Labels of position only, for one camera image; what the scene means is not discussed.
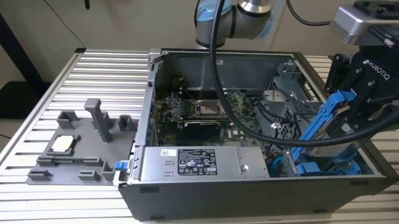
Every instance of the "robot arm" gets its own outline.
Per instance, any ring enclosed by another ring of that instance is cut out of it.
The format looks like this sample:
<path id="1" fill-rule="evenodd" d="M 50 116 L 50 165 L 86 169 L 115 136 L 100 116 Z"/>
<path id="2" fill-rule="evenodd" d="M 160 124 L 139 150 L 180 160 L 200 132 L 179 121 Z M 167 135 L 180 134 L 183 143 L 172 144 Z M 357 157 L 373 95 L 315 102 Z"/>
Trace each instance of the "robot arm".
<path id="1" fill-rule="evenodd" d="M 210 48 L 210 35 L 218 1 L 204 0 L 198 7 L 196 42 Z M 227 38 L 255 39 L 265 37 L 273 24 L 271 5 L 269 0 L 239 0 L 235 6 L 226 1 L 219 24 L 218 47 Z"/>

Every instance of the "power supply label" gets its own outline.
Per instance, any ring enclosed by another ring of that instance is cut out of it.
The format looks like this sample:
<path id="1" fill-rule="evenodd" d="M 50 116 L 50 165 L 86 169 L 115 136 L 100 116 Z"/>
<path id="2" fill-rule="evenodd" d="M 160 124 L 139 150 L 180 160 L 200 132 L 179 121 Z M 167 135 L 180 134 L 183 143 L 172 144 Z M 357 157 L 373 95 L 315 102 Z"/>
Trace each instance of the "power supply label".
<path id="1" fill-rule="evenodd" d="M 179 149 L 179 175 L 218 175 L 214 149 Z"/>

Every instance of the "cable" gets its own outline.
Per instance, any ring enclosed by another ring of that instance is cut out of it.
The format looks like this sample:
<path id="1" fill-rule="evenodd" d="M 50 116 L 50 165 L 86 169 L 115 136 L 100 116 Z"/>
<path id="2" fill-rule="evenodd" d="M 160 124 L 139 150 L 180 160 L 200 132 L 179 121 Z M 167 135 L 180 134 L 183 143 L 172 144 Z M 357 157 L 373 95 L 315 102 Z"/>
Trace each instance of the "cable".
<path id="1" fill-rule="evenodd" d="M 223 87 L 220 84 L 220 78 L 218 73 L 218 65 L 216 65 L 216 44 L 218 44 L 218 31 L 219 31 L 219 21 L 220 21 L 220 15 L 222 15 L 222 9 L 224 5 L 224 0 L 218 1 L 216 10 L 215 10 L 215 18 L 212 23 L 212 30 L 211 30 L 211 43 L 210 43 L 210 64 L 211 64 L 211 74 L 212 74 L 212 80 L 215 84 L 215 91 L 216 95 L 222 104 L 222 107 L 224 109 L 226 114 L 228 115 L 230 120 L 235 124 L 235 126 L 246 132 L 250 136 L 259 139 L 261 141 L 270 142 L 277 145 L 282 146 L 291 146 L 291 147 L 322 147 L 322 146 L 333 146 L 339 145 L 343 143 L 349 143 L 353 141 L 357 141 L 362 138 L 367 138 L 373 135 L 375 135 L 379 131 L 385 130 L 394 122 L 399 120 L 399 112 L 394 112 L 390 114 L 390 116 L 381 119 L 381 121 L 367 128 L 347 134 L 345 136 L 337 137 L 337 138 L 329 138 L 329 139 L 318 139 L 318 140 L 285 140 L 285 139 L 277 139 L 267 137 L 258 132 L 254 132 L 250 128 L 247 128 L 243 123 L 237 118 L 230 104 L 224 98 L 223 94 Z"/>
<path id="2" fill-rule="evenodd" d="M 294 120 L 294 125 L 295 125 L 295 129 L 298 131 L 298 135 L 299 137 L 302 136 L 302 131 L 301 131 L 301 127 L 299 127 L 299 123 L 298 123 L 298 119 L 297 116 L 301 115 L 303 117 L 303 119 L 306 119 L 305 115 L 318 115 L 317 113 L 306 113 L 306 112 L 297 112 L 293 114 L 293 120 Z"/>
<path id="3" fill-rule="evenodd" d="M 7 138 L 7 139 L 11 139 L 10 136 L 4 135 L 4 134 L 0 134 L 2 137 Z"/>
<path id="4" fill-rule="evenodd" d="M 286 0 L 287 2 L 287 6 L 290 9 L 290 12 L 293 14 L 293 16 L 295 17 L 295 19 L 305 25 L 307 26 L 313 26 L 313 27 L 321 27 L 321 26 L 329 26 L 331 21 L 326 21 L 326 22 L 310 22 L 306 21 L 303 18 L 301 18 L 301 16 L 297 14 L 294 8 L 293 8 L 293 4 L 291 4 L 291 0 Z"/>
<path id="5" fill-rule="evenodd" d="M 195 12 L 194 12 L 194 25 L 195 25 L 195 28 L 198 27 L 199 5 L 200 5 L 200 0 L 198 0 L 198 4 L 195 5 Z"/>
<path id="6" fill-rule="evenodd" d="M 258 102 L 258 104 L 257 104 L 257 107 L 258 107 L 258 110 L 259 110 L 261 115 L 262 115 L 262 117 L 265 118 L 265 120 L 267 120 L 269 123 L 273 124 L 274 121 L 273 121 L 273 120 L 267 117 L 267 115 L 265 114 L 265 111 L 262 110 L 262 106 L 261 106 L 261 103 L 259 103 L 259 102 Z"/>
<path id="7" fill-rule="evenodd" d="M 263 104 L 261 102 L 258 102 L 258 105 L 261 106 L 262 110 L 265 111 L 265 113 L 271 116 L 273 118 L 281 119 L 282 123 L 289 123 L 290 119 L 289 118 L 283 118 L 281 116 L 278 116 L 277 114 L 271 113 L 271 111 L 269 109 L 266 109 L 266 107 L 263 106 Z"/>
<path id="8" fill-rule="evenodd" d="M 43 0 L 46 2 L 46 4 L 48 5 L 48 7 L 51 8 L 51 10 L 55 12 L 58 18 L 60 19 L 62 23 L 64 24 L 64 27 L 70 30 L 70 32 L 72 33 L 72 35 L 76 37 L 76 39 L 79 40 L 79 42 L 82 43 L 83 47 L 86 47 L 86 44 L 82 42 L 82 40 L 79 39 L 79 37 L 76 36 L 76 34 L 72 32 L 72 30 L 70 29 L 70 27 L 67 26 L 67 24 L 64 23 L 62 17 L 59 16 L 58 12 L 55 11 L 54 7 L 51 6 L 51 4 L 48 3 L 47 0 Z"/>

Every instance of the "barcode sticker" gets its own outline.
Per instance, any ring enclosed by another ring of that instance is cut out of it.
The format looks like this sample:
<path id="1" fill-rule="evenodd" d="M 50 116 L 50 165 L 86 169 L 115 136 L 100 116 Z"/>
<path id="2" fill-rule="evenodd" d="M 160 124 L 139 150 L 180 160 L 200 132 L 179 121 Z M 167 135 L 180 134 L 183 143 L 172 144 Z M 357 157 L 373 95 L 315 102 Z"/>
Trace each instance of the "barcode sticker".
<path id="1" fill-rule="evenodd" d="M 162 156 L 176 156 L 178 151 L 175 149 L 163 149 Z"/>

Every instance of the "label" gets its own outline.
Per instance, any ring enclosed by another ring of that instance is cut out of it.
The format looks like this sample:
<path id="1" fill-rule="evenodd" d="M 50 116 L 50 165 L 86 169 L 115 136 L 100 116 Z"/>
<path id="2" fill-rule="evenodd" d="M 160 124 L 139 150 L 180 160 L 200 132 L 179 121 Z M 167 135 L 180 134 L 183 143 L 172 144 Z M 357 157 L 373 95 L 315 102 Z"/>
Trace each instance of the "label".
<path id="1" fill-rule="evenodd" d="M 162 149 L 162 156 L 176 156 L 176 149 Z"/>
<path id="2" fill-rule="evenodd" d="M 179 149 L 179 175 L 218 175 L 214 149 Z"/>
<path id="3" fill-rule="evenodd" d="M 377 73 L 385 78 L 386 81 L 391 78 L 391 75 L 374 62 L 366 60 L 363 64 L 370 65 L 370 67 L 377 71 Z"/>

